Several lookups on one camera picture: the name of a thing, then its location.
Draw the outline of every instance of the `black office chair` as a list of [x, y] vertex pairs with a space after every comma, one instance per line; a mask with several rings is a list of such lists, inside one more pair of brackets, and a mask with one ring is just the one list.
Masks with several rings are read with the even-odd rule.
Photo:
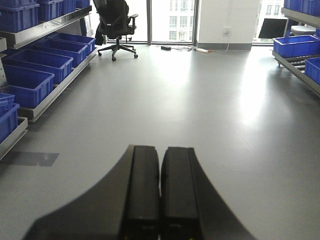
[[116, 44], [98, 50], [99, 56], [105, 50], [112, 50], [112, 61], [115, 61], [115, 54], [119, 49], [134, 53], [134, 58], [138, 57], [135, 47], [132, 45], [120, 44], [122, 36], [133, 35], [136, 27], [136, 17], [134, 14], [128, 17], [129, 7], [125, 0], [93, 0], [97, 13], [100, 17], [100, 24], [97, 34], [106, 35], [109, 39], [116, 39]]

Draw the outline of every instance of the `blue storage bin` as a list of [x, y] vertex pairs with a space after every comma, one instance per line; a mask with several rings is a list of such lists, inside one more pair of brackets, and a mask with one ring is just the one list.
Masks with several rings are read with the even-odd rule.
[[294, 11], [301, 11], [302, 1], [301, 0], [284, 0], [284, 7]]
[[56, 33], [48, 36], [51, 39], [58, 39], [72, 43], [86, 44], [88, 46], [86, 55], [88, 56], [95, 50], [96, 39], [88, 36], [72, 35], [67, 33]]
[[320, 39], [312, 35], [278, 37], [273, 50], [283, 58], [320, 54]]
[[39, 21], [47, 22], [61, 17], [63, 1], [64, 0], [38, 1], [40, 4], [38, 9]]
[[302, 0], [301, 12], [313, 16], [320, 16], [320, 0]]
[[42, 52], [72, 57], [72, 66], [77, 67], [87, 57], [86, 44], [47, 38], [39, 41], [35, 49]]
[[3, 68], [9, 92], [21, 107], [34, 109], [53, 90], [52, 73], [7, 64]]
[[0, 93], [0, 116], [12, 108], [15, 100], [15, 95]]
[[64, 0], [62, 2], [62, 14], [69, 14], [76, 10], [76, 0]]
[[90, 6], [90, 0], [75, 0], [75, 7], [77, 9], [83, 9]]
[[1, 101], [0, 100], [0, 117], [5, 113], [5, 108], [8, 107], [8, 101]]
[[320, 85], [320, 57], [306, 59], [304, 73]]
[[0, 116], [0, 143], [2, 143], [17, 127], [19, 104], [13, 104], [13, 107]]
[[37, 0], [0, 0], [0, 8], [19, 8], [26, 5], [36, 4]]
[[73, 58], [35, 50], [22, 50], [4, 60], [5, 64], [54, 74], [53, 83], [61, 83], [72, 71]]
[[3, 56], [1, 58], [1, 60], [3, 61], [4, 59], [10, 57], [12, 54], [15, 54], [15, 53], [20, 52], [20, 51], [21, 51], [20, 49], [8, 48], [7, 50], [4, 50], [4, 51], [1, 52], [2, 54], [6, 55], [6, 56]]
[[16, 8], [0, 7], [0, 31], [17, 33], [38, 25], [39, 4]]

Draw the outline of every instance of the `shelf rack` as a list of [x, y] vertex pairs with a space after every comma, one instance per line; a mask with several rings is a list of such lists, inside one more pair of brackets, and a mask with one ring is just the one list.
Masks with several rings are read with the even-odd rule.
[[[19, 49], [39, 38], [72, 24], [75, 21], [83, 19], [85, 16], [89, 15], [91, 10], [92, 6], [90, 5], [55, 18], [51, 21], [41, 22], [37, 26], [16, 33], [0, 31], [0, 52], [6, 50], [7, 47]], [[98, 49], [96, 48], [78, 67], [74, 68], [71, 74], [59, 85], [55, 86], [54, 90], [35, 109], [23, 107], [18, 109], [18, 126], [3, 142], [0, 143], [0, 160], [27, 133], [28, 120], [35, 122], [63, 92], [63, 90], [65, 90], [78, 76], [78, 74], [89, 64], [89, 62], [95, 57], [97, 51]], [[6, 75], [1, 61], [1, 58], [4, 56], [4, 54], [0, 54], [0, 90], [7, 85]]]
[[[320, 29], [320, 17], [308, 15], [287, 8], [282, 8], [281, 12], [289, 19], [295, 20], [297, 22], [302, 22], [304, 24]], [[283, 65], [320, 97], [320, 85], [318, 85], [315, 81], [305, 75], [305, 60], [310, 58], [317, 58], [320, 57], [320, 55], [284, 58], [275, 51], [272, 52], [272, 55], [278, 61], [279, 65]]]
[[272, 55], [275, 57], [279, 64], [283, 65], [286, 69], [292, 72], [297, 78], [304, 82], [315, 94], [320, 97], [320, 85], [304, 73], [305, 60], [310, 58], [317, 58], [320, 57], [320, 55], [283, 58], [275, 51], [272, 52]]
[[92, 6], [90, 5], [16, 33], [0, 31], [0, 37], [6, 38], [6, 44], [9, 48], [19, 49], [24, 45], [32, 43], [39, 38], [84, 18], [89, 15], [91, 10]]
[[28, 119], [18, 117], [18, 127], [0, 143], [0, 160], [16, 145], [17, 142], [27, 133]]
[[42, 113], [56, 100], [56, 98], [69, 86], [70, 83], [81, 73], [81, 71], [89, 64], [89, 62], [95, 57], [98, 49], [96, 48], [86, 59], [79, 64], [72, 72], [59, 84], [53, 91], [36, 107], [25, 108], [20, 107], [18, 109], [18, 115], [28, 118], [30, 122], [35, 122]]

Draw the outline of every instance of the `chair base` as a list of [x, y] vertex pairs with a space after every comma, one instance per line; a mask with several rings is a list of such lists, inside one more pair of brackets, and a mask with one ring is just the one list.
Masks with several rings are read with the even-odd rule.
[[117, 51], [119, 49], [134, 53], [134, 58], [135, 59], [138, 58], [138, 54], [137, 54], [137, 52], [135, 50], [135, 47], [132, 46], [132, 45], [120, 44], [120, 39], [118, 37], [116, 38], [116, 44], [114, 44], [112, 46], [108, 46], [108, 47], [102, 48], [102, 49], [99, 49], [98, 50], [98, 54], [99, 54], [99, 56], [101, 56], [102, 55], [101, 54], [102, 51], [112, 50], [112, 61], [115, 61], [116, 60], [115, 54], [117, 53]]

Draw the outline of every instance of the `floor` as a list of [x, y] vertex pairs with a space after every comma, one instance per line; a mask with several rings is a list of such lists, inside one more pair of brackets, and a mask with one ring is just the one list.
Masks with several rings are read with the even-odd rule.
[[129, 144], [193, 147], [258, 240], [320, 235], [320, 98], [270, 47], [200, 53], [137, 45], [88, 67], [0, 161], [0, 239], [101, 179]]

